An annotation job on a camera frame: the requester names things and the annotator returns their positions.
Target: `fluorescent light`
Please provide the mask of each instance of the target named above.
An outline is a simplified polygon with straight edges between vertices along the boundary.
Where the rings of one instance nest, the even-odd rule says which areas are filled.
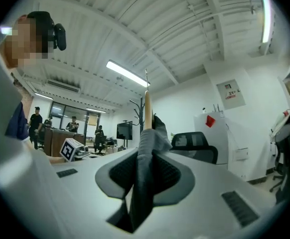
[[[263,43],[269,41],[270,26],[271,26],[271,7],[270,0],[263,0],[264,3],[264,32]]]
[[[104,114],[106,113],[104,111],[94,110],[94,109],[90,109],[90,108],[86,108],[86,109],[89,111],[97,112],[97,113],[104,113]]]
[[[6,35],[12,35],[12,27],[10,26],[0,26],[0,32]]]
[[[122,66],[114,63],[111,60],[109,62],[107,62],[106,67],[119,73],[119,74],[122,74],[123,76],[131,79],[132,81],[137,82],[138,84],[142,85],[143,87],[147,87],[147,82],[145,80],[143,80],[139,76],[135,75],[134,73],[130,72],[129,70],[123,68]]]
[[[51,100],[53,100],[53,98],[50,98],[50,97],[46,97],[46,96],[44,96],[44,95],[41,95],[41,94],[38,94],[38,93],[35,93],[37,96],[39,96],[39,97],[43,97],[43,98],[48,98],[48,99],[51,99]]]

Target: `warning sign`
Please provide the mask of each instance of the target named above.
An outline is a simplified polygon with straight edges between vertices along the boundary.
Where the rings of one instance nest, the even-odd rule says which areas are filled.
[[[235,98],[236,97],[236,91],[232,90],[232,91],[228,91],[226,93],[226,99],[231,99],[231,98]]]

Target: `red sticker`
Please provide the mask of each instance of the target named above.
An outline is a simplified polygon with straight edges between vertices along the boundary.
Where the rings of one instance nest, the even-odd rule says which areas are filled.
[[[208,127],[212,127],[212,125],[215,123],[215,119],[209,115],[207,115],[207,121],[206,121],[206,125]]]

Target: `white ceiling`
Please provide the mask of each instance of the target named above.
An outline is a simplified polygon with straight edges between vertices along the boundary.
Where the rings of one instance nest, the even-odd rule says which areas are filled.
[[[67,48],[19,71],[24,82],[47,96],[104,111],[145,91],[117,79],[105,66],[110,59],[143,78],[147,68],[155,92],[204,74],[207,60],[255,54],[261,47],[262,0],[23,0],[8,18],[33,10],[50,12],[65,27]],[[47,79],[77,86],[80,93],[49,86]]]

